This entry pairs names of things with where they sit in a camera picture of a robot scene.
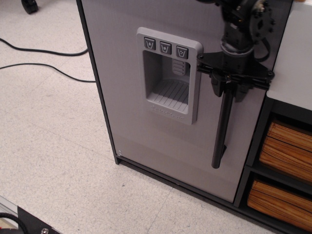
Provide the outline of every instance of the tile floor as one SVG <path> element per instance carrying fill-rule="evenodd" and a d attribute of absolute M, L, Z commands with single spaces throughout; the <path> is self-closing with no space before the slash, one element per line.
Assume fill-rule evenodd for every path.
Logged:
<path fill-rule="evenodd" d="M 74 0 L 0 0 L 0 37 L 24 48 L 86 48 Z M 15 51 L 0 67 L 41 62 L 94 80 L 81 57 Z M 95 83 L 47 67 L 0 70 L 0 195 L 64 234 L 269 234 L 168 185 L 116 165 Z"/>

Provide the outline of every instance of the wooden drawer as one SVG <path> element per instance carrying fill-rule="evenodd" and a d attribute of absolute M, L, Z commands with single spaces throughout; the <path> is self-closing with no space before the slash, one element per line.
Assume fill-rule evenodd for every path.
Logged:
<path fill-rule="evenodd" d="M 264 214 L 312 232 L 312 200 L 255 180 L 247 205 Z"/>
<path fill-rule="evenodd" d="M 265 165 L 312 183 L 312 134 L 274 121 L 259 157 Z"/>

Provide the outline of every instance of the cabinet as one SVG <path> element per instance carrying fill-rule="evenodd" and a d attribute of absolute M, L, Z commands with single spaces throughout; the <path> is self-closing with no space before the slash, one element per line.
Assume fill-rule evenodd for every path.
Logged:
<path fill-rule="evenodd" d="M 247 206 L 251 186 L 257 178 L 290 192 L 300 194 L 303 197 L 309 199 L 312 197 L 312 185 L 310 183 L 302 182 L 293 176 L 270 169 L 259 161 L 259 155 L 268 128 L 270 127 L 272 119 L 275 118 L 306 130 L 311 130 L 312 128 L 312 111 L 267 97 L 259 116 L 258 125 L 253 136 L 234 206 L 244 211 L 244 213 L 249 214 L 250 217 L 254 216 L 258 221 L 280 230 L 283 233 L 306 234 L 309 232 Z"/>

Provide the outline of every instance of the gray panel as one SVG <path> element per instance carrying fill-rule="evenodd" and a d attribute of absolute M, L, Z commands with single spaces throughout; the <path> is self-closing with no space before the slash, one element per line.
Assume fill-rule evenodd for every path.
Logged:
<path fill-rule="evenodd" d="M 204 52 L 220 51 L 220 9 L 195 0 L 136 0 L 135 4 L 84 0 L 83 7 L 116 151 L 232 202 L 264 91 L 250 90 L 243 102 L 233 104 L 225 141 L 228 148 L 220 168 L 213 169 L 221 98 L 214 95 L 210 78 L 201 77 L 195 123 L 186 125 L 155 115 L 143 108 L 145 87 L 137 54 L 139 27 L 198 41 Z M 277 49 L 272 48 L 272 55 Z M 273 56 L 267 63 L 272 66 L 274 60 Z"/>

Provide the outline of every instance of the screw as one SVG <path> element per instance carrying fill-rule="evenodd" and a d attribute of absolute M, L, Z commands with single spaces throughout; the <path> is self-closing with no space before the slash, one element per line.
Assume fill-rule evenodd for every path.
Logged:
<path fill-rule="evenodd" d="M 41 234 L 48 234 L 49 233 L 49 229 L 44 228 L 41 230 Z"/>

